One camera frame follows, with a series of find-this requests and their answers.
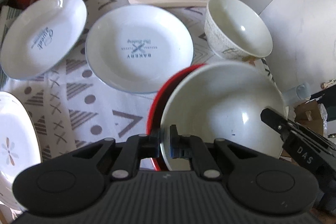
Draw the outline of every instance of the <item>white saucer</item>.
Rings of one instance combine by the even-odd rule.
[[[10,27],[0,63],[10,78],[28,80],[50,70],[77,42],[86,22],[83,0],[39,0]]]
[[[13,95],[0,92],[0,201],[20,210],[12,183],[24,169],[41,163],[33,123],[24,106]]]
[[[190,66],[193,41],[174,15],[150,5],[128,5],[102,16],[86,38],[86,60],[107,85],[151,93]]]

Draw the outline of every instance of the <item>red rim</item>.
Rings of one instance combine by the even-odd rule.
[[[160,88],[157,92],[157,95],[154,98],[154,101],[151,105],[148,114],[148,120],[146,125],[146,134],[149,135],[153,129],[159,129],[161,123],[161,117],[163,110],[168,102],[170,95],[173,93],[177,85],[186,78],[191,72],[198,69],[199,67],[204,66],[205,64],[193,65],[184,70],[179,71],[168,79],[167,82]],[[157,159],[151,159],[154,169],[156,171],[167,170],[167,166],[160,155]]]

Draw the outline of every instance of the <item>cardboard box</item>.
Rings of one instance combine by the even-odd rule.
[[[316,100],[298,105],[294,112],[296,114],[295,122],[323,136],[323,119]],[[285,150],[282,151],[281,156],[290,157]]]

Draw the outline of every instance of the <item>table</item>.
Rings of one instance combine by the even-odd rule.
[[[15,95],[26,107],[40,141],[43,160],[48,160],[106,137],[117,142],[131,135],[144,133],[147,114],[155,94],[129,94],[102,83],[85,60],[85,39],[94,22],[106,12],[127,5],[127,0],[84,0],[88,18],[85,29],[68,56],[49,72],[29,81],[2,77],[1,90]],[[222,60],[209,48],[204,34],[205,8],[169,8],[188,28],[194,42],[196,63]],[[20,14],[4,7],[3,32]],[[270,79],[265,60],[256,67]],[[142,168],[153,169],[149,159]]]

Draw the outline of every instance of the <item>metal bolt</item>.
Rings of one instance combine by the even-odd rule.
[[[112,172],[112,177],[116,178],[116,179],[124,179],[126,177],[128,177],[128,172],[126,170],[123,169],[118,169]]]
[[[221,175],[221,173],[214,169],[209,169],[204,171],[203,176],[208,179],[215,179],[218,178]]]

